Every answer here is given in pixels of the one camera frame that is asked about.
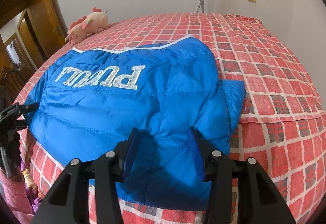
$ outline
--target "blue gripper pad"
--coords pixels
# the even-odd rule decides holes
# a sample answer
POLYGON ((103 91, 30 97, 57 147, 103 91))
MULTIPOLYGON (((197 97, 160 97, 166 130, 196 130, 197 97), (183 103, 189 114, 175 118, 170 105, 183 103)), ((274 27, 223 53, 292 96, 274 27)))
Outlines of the blue gripper pad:
POLYGON ((137 153, 138 145, 140 142, 139 130, 134 128, 132 130, 132 135, 130 137, 132 138, 129 144, 129 148, 123 160, 123 171, 124 171, 123 175, 125 178, 127 178, 130 175, 131 168, 137 153))
POLYGON ((198 148, 197 142, 195 140, 195 137, 191 131, 191 129, 188 130, 187 133, 187 142, 188 142, 188 148, 191 153, 192 161, 195 165, 196 173, 198 177, 201 180, 205 179, 205 161, 200 154, 200 150, 198 148))

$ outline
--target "pink cloth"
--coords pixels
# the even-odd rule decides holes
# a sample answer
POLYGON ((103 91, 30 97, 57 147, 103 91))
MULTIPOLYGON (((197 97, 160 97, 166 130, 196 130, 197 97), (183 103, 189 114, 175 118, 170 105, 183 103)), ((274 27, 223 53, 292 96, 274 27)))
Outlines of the pink cloth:
MULTIPOLYGON (((255 157, 278 187, 296 221, 305 223, 326 193, 325 110, 306 69, 261 21, 205 13, 150 15, 118 22, 74 47, 83 51, 120 50, 169 43, 188 34, 210 48, 220 79, 245 81, 243 112, 230 139, 231 158, 244 161, 255 157)), ((71 48, 67 44, 49 58, 16 102, 23 104, 46 69, 71 48)), ((64 167, 27 130, 21 132, 21 142, 22 158, 39 190, 46 194, 64 167)), ((237 222, 238 195, 234 182, 232 223, 237 222)), ((89 189, 89 205, 90 219, 96 223, 94 187, 89 189)), ((126 224, 194 224, 204 216, 201 211, 173 211, 125 201, 120 205, 126 224)))
POLYGON ((3 187, 4 199, 15 217, 20 223, 29 224, 34 215, 26 195, 25 181, 22 180, 22 182, 18 183, 7 179, 0 170, 0 184, 3 187))

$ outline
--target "metal screw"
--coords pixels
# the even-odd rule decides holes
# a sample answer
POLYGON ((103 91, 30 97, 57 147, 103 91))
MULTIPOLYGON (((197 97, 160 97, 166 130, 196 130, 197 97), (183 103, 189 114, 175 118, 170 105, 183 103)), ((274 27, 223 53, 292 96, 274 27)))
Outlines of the metal screw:
POLYGON ((222 152, 220 152, 219 150, 213 150, 211 152, 211 154, 214 156, 214 157, 220 157, 222 155, 222 152))
POLYGON ((256 160, 255 158, 249 158, 249 159, 248 159, 248 162, 249 162, 250 164, 256 164, 256 163, 257 163, 257 160, 256 160))
POLYGON ((107 158, 112 158, 112 157, 115 156, 115 152, 114 152, 114 151, 108 151, 108 152, 105 154, 105 156, 106 156, 107 158))
POLYGON ((70 164, 71 165, 77 165, 79 163, 79 159, 72 159, 70 164))

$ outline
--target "plush toy mane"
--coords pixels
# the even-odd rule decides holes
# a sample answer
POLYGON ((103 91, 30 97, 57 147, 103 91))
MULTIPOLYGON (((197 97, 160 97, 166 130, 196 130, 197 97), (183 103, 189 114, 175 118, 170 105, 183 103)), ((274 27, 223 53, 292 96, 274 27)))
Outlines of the plush toy mane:
POLYGON ((69 26, 69 31, 75 26, 78 25, 80 23, 82 23, 85 19, 86 19, 86 15, 83 16, 82 18, 78 19, 77 21, 71 22, 70 26, 69 26))

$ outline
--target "black clamp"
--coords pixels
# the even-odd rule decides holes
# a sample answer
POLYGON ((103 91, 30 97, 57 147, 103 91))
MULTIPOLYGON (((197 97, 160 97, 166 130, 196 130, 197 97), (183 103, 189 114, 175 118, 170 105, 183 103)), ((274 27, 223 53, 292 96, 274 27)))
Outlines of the black clamp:
POLYGON ((95 179, 97 223, 123 224, 115 182, 129 176, 139 145, 134 128, 125 141, 97 160, 72 159, 48 191, 31 224, 89 224, 88 186, 95 179))
POLYGON ((203 224, 230 223, 233 178, 239 181, 238 224, 296 224, 282 195, 255 158, 245 162, 230 159, 193 127, 187 140, 197 175, 204 182, 212 182, 203 224))
POLYGON ((16 168, 21 164, 20 136, 17 131, 26 129, 27 123, 24 119, 17 120, 17 118, 38 108, 38 103, 30 105, 15 103, 0 113, 0 167, 7 178, 16 176, 16 168))
MULTIPOLYGON (((296 224, 276 186, 254 158, 245 162, 230 159, 214 149, 193 127, 187 135, 197 175, 211 181, 203 224, 229 224, 232 208, 232 179, 239 180, 238 224, 296 224)), ((89 224, 88 183, 95 179, 97 223, 123 224, 115 182, 129 176, 140 141, 134 128, 97 160, 73 159, 55 181, 31 224, 89 224)))

